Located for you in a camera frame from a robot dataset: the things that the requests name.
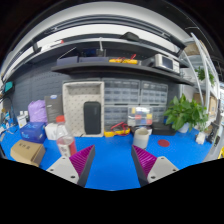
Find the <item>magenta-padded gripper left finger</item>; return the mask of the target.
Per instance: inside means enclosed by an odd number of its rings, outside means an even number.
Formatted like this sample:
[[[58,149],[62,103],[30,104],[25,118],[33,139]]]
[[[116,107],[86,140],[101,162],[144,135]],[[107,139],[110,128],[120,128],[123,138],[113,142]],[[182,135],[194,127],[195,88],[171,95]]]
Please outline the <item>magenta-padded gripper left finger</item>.
[[[78,186],[86,185],[93,159],[95,146],[88,146],[70,157],[61,156],[47,171]]]

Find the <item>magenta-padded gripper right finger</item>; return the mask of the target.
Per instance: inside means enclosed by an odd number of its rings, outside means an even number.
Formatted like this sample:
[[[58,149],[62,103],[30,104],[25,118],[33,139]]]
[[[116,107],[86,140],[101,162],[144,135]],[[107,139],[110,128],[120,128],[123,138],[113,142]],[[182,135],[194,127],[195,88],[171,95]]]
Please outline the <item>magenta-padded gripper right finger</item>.
[[[156,157],[135,145],[132,146],[131,155],[141,187],[178,171],[166,157]]]

